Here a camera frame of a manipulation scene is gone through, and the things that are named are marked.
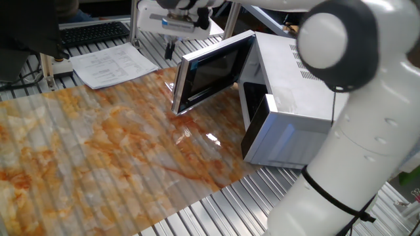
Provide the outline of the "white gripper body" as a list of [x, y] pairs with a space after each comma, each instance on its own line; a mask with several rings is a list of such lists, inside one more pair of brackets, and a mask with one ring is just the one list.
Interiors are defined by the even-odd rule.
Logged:
[[137, 9], [141, 31], [199, 40], [211, 31], [211, 0], [139, 1]]

